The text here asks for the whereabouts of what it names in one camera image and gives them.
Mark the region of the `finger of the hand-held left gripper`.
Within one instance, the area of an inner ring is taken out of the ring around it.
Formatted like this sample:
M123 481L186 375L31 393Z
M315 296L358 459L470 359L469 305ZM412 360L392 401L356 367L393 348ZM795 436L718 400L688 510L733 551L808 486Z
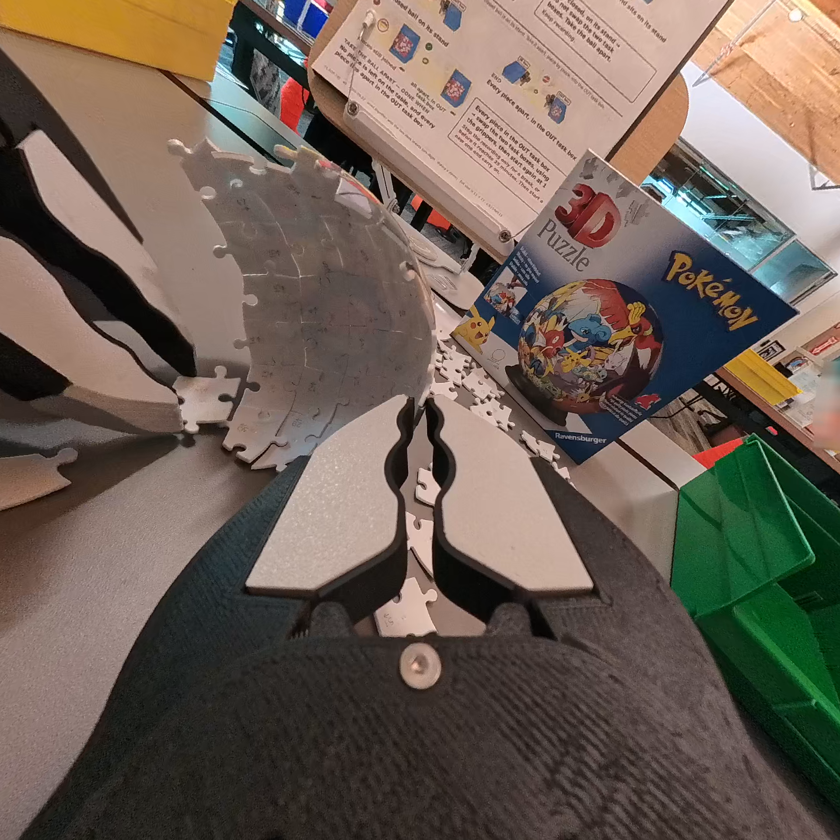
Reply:
M196 374L192 339L161 288L157 265L40 129L16 146L16 237L87 288L172 369Z
M2 245L2 392L39 413L126 434L183 429L177 396L87 322L23 245Z

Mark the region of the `white puzzle piece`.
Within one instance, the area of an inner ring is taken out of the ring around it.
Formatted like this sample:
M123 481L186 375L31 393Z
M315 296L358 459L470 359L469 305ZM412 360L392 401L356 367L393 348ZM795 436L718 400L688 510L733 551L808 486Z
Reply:
M173 388L178 396L183 432L195 435L205 424L225 424L235 409L235 398L241 383L229 377L227 369L218 365L213 376L178 376Z
M60 467L77 460L74 448L53 456L41 454L1 457L1 511L46 497L70 485Z

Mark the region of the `pile of puzzle pieces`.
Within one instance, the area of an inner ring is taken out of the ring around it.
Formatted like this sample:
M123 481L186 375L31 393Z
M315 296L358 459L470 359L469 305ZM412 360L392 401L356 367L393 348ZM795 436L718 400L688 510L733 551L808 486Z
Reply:
M511 416L511 407L500 402L501 389L475 362L466 363L453 379L434 371L434 394L450 397L462 406L491 406ZM403 486L406 498L408 536L406 585L401 596L387 602L372 618L383 637L407 637L442 633L456 636L482 634L485 624L440 594L433 580L432 547L434 501L437 487L432 475L432 450L421 423L408 459L410 472Z

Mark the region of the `stack of small yellow bins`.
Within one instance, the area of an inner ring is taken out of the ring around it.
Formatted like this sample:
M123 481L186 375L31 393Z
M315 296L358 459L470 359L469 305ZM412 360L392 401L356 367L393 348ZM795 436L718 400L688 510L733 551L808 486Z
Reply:
M766 403L777 406L802 394L802 390L753 350L745 350L723 366Z

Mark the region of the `green plastic bin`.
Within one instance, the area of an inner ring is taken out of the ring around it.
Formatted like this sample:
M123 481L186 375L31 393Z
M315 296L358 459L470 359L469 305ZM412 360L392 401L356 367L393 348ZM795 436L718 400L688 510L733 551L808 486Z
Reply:
M838 809L838 604L808 611L771 583L697 624L730 692Z
M807 612L839 602L839 510L759 437L679 492L671 586L701 618L779 584Z

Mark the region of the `white instruction sheet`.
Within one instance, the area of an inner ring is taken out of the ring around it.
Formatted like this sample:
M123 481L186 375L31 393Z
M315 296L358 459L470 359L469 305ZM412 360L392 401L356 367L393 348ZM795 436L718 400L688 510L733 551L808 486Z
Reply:
M624 142L729 5L352 2L309 69L344 98L342 129L505 255L585 152Z

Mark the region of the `wooden table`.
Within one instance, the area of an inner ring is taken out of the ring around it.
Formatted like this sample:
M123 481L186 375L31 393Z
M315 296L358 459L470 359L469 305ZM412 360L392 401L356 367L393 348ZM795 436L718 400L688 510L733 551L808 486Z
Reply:
M810 449L820 459L827 462L827 464L830 464L833 461L838 462L838 453L835 453L832 450L819 448L810 433L793 423L785 413L765 400L759 392L756 392L750 386L750 384L740 380L736 375L729 372L726 367L722 367L715 371L715 374L719 380L725 382L741 396L750 401L751 404L760 410L762 414L766 415L770 420L770 425L774 428L780 431L783 429L788 435Z

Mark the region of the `partly built puzzle ball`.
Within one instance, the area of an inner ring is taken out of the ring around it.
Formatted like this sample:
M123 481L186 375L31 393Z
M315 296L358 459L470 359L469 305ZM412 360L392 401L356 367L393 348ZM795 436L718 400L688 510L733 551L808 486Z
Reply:
M432 293L390 211L309 148L259 163L169 140L243 279L247 386L224 448L278 472L394 396L424 406L437 340Z

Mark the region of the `orange traffic cone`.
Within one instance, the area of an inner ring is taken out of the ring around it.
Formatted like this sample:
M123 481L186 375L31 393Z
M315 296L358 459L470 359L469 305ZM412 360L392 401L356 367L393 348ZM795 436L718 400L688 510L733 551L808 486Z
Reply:
M280 89L280 121L297 132L309 99L310 91L289 77Z
M693 455L693 459L703 468L711 469L719 460L728 456L743 444L742 437L729 440L718 446L706 449Z

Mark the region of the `white board stand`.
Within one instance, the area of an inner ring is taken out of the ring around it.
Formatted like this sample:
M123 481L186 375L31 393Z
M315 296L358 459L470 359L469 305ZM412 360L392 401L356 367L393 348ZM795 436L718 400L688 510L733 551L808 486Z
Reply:
M483 292L484 284L467 270L464 261L445 253L422 229L414 228L402 217L403 198L410 198L411 190L399 187L380 161L372 159L371 165L382 203L402 229L428 285L453 308L468 310Z

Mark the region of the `yellow plastic bin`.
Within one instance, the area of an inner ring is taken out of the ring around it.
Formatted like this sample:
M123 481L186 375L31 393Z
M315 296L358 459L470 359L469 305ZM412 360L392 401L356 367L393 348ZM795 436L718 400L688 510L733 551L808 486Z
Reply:
M1 26L210 81L236 1L2 1Z

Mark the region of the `blue puzzle box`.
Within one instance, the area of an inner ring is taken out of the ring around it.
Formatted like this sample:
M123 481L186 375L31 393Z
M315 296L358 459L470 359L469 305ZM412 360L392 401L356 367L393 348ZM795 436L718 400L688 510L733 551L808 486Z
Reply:
M796 313L587 152L451 336L581 464Z

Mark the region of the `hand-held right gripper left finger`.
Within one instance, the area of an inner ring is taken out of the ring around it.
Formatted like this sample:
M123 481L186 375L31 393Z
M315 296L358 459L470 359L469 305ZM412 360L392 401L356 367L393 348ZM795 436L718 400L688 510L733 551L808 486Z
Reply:
M246 580L252 595L340 604L353 621L399 595L406 577L407 447L414 399L396 395L309 457Z

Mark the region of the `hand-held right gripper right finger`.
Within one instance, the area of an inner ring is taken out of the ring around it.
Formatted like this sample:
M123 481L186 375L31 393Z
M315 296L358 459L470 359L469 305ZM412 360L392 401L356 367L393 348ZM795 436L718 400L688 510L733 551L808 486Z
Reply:
M427 404L433 447L433 575L452 603L488 623L499 606L593 593L593 579L537 461L447 399Z

